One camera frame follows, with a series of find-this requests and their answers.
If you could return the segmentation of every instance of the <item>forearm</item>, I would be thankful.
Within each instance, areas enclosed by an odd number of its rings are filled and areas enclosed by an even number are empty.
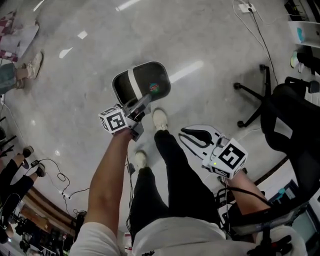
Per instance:
[[[257,196],[266,199],[262,192],[258,189],[258,187],[248,178],[248,176],[242,170],[239,171],[239,173],[233,179],[228,180],[228,185],[233,188],[239,188],[252,192]],[[237,191],[232,191],[232,193],[242,215],[252,214],[270,208],[259,198],[256,198],[253,195]]]
[[[98,222],[117,234],[119,206],[130,130],[116,134],[106,150],[90,184],[88,213],[85,222]]]

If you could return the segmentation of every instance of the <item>marble floor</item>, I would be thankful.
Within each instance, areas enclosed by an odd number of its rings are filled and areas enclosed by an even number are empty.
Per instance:
[[[39,23],[38,34],[22,61],[30,61],[38,51],[44,53],[38,78],[24,90],[9,91],[5,98],[23,138],[7,109],[3,113],[21,145],[32,145],[37,159],[51,158],[58,163],[70,179],[67,194],[89,187],[112,138],[104,131],[98,114],[117,102],[112,91],[114,76],[148,61],[161,62],[169,76],[194,67],[172,83],[167,97],[151,106],[165,109],[173,135],[177,137],[179,130],[188,125],[216,127],[246,148],[249,153],[246,168],[254,180],[283,159],[283,153],[268,147],[258,129],[259,120],[248,128],[237,127],[237,121],[246,120],[259,102],[234,91],[233,83],[241,82],[262,93],[264,76],[259,64],[269,65],[269,61],[261,45],[234,14],[231,0],[44,0],[38,5],[39,2],[10,0],[0,9],[4,15],[18,8],[17,22]],[[271,25],[258,20],[279,83],[287,76],[298,78],[297,70],[289,65],[297,46],[291,39],[283,1],[251,2],[266,22],[281,17]],[[258,36],[252,17],[240,13],[238,4],[235,1],[235,9]],[[274,88],[273,75],[271,83]],[[145,132],[137,143],[130,143],[129,160],[134,160],[137,149],[148,153],[158,191],[167,203],[166,167],[153,141],[151,115],[142,123]],[[183,149],[191,167],[216,191],[219,187],[216,175],[202,169],[201,161]],[[48,176],[39,179],[35,187],[66,211],[58,190],[67,184],[57,179],[53,163],[43,163]],[[129,176],[125,173],[119,222],[123,231],[129,213],[129,191]],[[87,209],[88,194],[81,192],[67,201],[67,209],[73,216],[73,209]]]

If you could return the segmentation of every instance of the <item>white cube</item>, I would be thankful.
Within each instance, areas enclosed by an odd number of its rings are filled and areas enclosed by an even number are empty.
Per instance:
[[[128,127],[126,116],[121,108],[111,107],[99,114],[103,128],[113,134]]]

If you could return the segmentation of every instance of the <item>chair wheel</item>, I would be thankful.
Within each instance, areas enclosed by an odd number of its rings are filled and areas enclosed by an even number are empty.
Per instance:
[[[260,68],[260,71],[264,71],[266,69],[266,65],[260,64],[259,68]]]
[[[239,128],[245,127],[245,123],[243,121],[238,121],[236,124]]]
[[[239,89],[240,89],[240,86],[241,86],[241,83],[239,83],[239,82],[235,82],[235,83],[233,84],[233,88],[234,88],[235,90],[239,90]]]

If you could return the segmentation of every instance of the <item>white device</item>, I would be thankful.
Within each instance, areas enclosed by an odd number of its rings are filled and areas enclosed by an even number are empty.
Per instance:
[[[151,95],[147,94],[138,101],[136,99],[130,100],[122,107],[116,104],[114,107],[108,108],[99,114],[103,128],[111,134],[129,128],[133,136],[132,139],[136,142],[144,132],[141,120],[151,112],[150,102]]]
[[[180,141],[202,159],[202,167],[210,173],[232,179],[246,163],[248,152],[234,138],[226,138],[212,126],[191,125],[181,131],[185,134],[179,134]]]

